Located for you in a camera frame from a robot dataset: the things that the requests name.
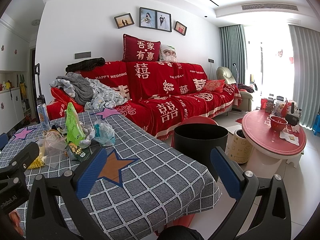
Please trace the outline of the yellow foam fruit net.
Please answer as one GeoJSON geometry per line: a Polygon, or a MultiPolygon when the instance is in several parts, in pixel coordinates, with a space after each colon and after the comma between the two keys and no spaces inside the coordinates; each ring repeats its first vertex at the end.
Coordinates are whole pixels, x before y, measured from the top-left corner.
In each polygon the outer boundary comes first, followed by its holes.
{"type": "Polygon", "coordinates": [[[46,165],[46,148],[39,147],[39,156],[30,164],[28,169],[40,168],[46,165]]]}

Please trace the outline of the dark green snack wrapper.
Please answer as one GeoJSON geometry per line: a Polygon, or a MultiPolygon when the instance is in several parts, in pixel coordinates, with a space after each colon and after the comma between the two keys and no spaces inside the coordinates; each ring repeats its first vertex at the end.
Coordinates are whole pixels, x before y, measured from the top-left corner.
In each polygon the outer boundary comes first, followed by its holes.
{"type": "Polygon", "coordinates": [[[80,162],[86,161],[91,155],[92,152],[89,148],[81,148],[76,144],[69,142],[66,146],[66,155],[71,160],[77,160],[80,162]]]}

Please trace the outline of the white plastic bag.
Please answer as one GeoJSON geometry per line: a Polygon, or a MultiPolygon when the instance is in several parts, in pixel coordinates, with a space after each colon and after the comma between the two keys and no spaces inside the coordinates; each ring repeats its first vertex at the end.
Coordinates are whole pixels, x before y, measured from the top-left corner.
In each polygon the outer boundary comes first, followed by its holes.
{"type": "Polygon", "coordinates": [[[79,142],[81,148],[87,148],[90,146],[91,141],[95,138],[95,129],[93,126],[81,125],[82,131],[85,134],[85,138],[79,142]]]}

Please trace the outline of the red round coffee table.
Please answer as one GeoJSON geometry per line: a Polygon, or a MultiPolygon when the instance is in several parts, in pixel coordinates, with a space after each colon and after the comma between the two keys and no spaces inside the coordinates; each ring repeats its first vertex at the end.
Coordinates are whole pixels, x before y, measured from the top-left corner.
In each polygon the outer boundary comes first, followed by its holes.
{"type": "Polygon", "coordinates": [[[302,126],[295,129],[285,125],[283,132],[289,135],[289,141],[280,137],[280,132],[271,127],[271,115],[263,110],[248,112],[242,119],[242,131],[254,150],[262,157],[286,160],[294,167],[303,155],[306,146],[306,133],[302,126]]]}

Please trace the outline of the beige cylindrical bin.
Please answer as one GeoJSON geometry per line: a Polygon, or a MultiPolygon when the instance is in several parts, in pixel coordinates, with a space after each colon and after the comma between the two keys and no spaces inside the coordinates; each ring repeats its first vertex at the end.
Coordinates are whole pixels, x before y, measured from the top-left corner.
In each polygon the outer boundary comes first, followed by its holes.
{"type": "Polygon", "coordinates": [[[240,165],[245,164],[248,162],[252,150],[253,146],[246,139],[242,129],[236,130],[228,152],[229,159],[240,165]]]}

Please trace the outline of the tall blue drink can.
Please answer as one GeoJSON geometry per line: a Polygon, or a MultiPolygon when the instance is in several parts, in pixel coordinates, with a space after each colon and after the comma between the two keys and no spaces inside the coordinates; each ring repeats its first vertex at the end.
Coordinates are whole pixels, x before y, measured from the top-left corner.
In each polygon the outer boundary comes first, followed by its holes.
{"type": "Polygon", "coordinates": [[[37,106],[37,112],[39,115],[40,124],[44,131],[49,131],[51,129],[49,116],[47,112],[47,106],[45,103],[42,103],[37,106]]]}

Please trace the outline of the green snack bag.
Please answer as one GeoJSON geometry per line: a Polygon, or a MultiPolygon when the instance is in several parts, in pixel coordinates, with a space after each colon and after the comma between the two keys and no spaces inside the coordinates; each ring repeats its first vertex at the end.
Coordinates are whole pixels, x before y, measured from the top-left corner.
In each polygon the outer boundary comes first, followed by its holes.
{"type": "Polygon", "coordinates": [[[67,128],[67,142],[72,142],[76,146],[80,145],[80,141],[86,138],[78,114],[71,102],[68,103],[66,109],[66,128],[67,128]]]}

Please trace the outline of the upright vacuum cleaner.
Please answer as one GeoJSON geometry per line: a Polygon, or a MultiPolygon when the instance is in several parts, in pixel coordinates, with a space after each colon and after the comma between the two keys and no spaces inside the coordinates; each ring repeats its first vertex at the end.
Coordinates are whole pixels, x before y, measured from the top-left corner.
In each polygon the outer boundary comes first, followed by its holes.
{"type": "Polygon", "coordinates": [[[42,93],[42,89],[41,89],[41,82],[40,82],[40,64],[37,63],[35,66],[34,66],[34,72],[35,72],[35,75],[37,76],[37,81],[38,81],[38,90],[39,90],[39,96],[37,97],[36,99],[36,102],[37,102],[37,105],[41,105],[41,104],[45,104],[46,103],[46,100],[45,100],[45,97],[42,93]]]}

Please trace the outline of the red bowl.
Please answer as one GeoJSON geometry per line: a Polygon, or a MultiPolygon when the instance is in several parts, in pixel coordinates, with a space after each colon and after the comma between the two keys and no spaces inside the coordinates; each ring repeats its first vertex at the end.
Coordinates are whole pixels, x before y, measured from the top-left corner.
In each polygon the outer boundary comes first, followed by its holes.
{"type": "Polygon", "coordinates": [[[276,132],[280,132],[287,126],[288,122],[284,118],[271,115],[270,124],[271,124],[272,130],[276,132]]]}

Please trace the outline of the grey checked star tablecloth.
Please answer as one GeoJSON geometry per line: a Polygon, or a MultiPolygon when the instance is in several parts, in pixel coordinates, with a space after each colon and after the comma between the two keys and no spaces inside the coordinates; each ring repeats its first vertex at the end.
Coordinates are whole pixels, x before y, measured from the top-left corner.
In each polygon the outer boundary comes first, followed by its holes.
{"type": "Polygon", "coordinates": [[[83,112],[80,121],[105,121],[115,132],[106,162],[116,175],[95,180],[82,203],[109,239],[142,239],[184,215],[212,209],[221,191],[208,169],[121,114],[83,112]]]}

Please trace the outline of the grey blanket pile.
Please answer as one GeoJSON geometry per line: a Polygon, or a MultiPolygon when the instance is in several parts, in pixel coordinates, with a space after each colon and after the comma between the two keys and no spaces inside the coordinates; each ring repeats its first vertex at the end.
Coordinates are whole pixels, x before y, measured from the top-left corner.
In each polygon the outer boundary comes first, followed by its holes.
{"type": "Polygon", "coordinates": [[[78,73],[69,72],[64,76],[58,76],[49,85],[52,88],[62,89],[76,103],[83,105],[85,111],[114,108],[127,102],[118,91],[97,79],[89,79],[78,73]]]}

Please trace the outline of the red wedding sofa cover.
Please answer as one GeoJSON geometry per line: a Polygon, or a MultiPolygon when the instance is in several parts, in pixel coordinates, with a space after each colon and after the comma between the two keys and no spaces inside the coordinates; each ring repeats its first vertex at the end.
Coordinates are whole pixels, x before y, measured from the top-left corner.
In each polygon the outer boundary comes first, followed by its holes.
{"type": "MultiPolygon", "coordinates": [[[[210,79],[199,64],[113,61],[73,73],[118,91],[127,102],[113,109],[159,139],[166,139],[184,120],[215,117],[229,111],[234,102],[234,88],[227,84],[221,93],[203,90],[210,79]]],[[[50,91],[54,99],[48,105],[50,119],[62,117],[69,102],[77,112],[85,111],[62,89],[50,87],[50,91]]]]}

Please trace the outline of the left small photo frame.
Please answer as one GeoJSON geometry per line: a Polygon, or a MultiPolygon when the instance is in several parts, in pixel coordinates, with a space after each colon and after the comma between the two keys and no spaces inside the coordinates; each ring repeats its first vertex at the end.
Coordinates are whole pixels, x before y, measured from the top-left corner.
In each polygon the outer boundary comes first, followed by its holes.
{"type": "Polygon", "coordinates": [[[130,13],[115,16],[114,20],[118,29],[135,24],[130,13]]]}

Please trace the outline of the small photo frame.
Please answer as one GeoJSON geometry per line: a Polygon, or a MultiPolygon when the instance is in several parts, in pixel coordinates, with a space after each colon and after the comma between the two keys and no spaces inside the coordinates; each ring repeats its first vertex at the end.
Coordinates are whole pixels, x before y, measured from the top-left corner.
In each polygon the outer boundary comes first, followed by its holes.
{"type": "Polygon", "coordinates": [[[115,16],[114,20],[118,29],[135,24],[130,13],[115,16]]]}
{"type": "Polygon", "coordinates": [[[182,23],[176,21],[174,30],[176,32],[178,32],[179,34],[185,36],[186,31],[187,31],[187,27],[185,25],[183,25],[182,23]]]}

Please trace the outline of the right small photo frame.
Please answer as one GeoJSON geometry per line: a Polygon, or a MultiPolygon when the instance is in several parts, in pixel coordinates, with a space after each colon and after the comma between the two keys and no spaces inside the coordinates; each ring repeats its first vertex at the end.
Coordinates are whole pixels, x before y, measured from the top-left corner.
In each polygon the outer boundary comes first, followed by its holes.
{"type": "Polygon", "coordinates": [[[187,27],[185,25],[183,25],[182,23],[176,21],[174,30],[176,32],[178,32],[179,34],[185,36],[186,31],[187,31],[187,27]]]}

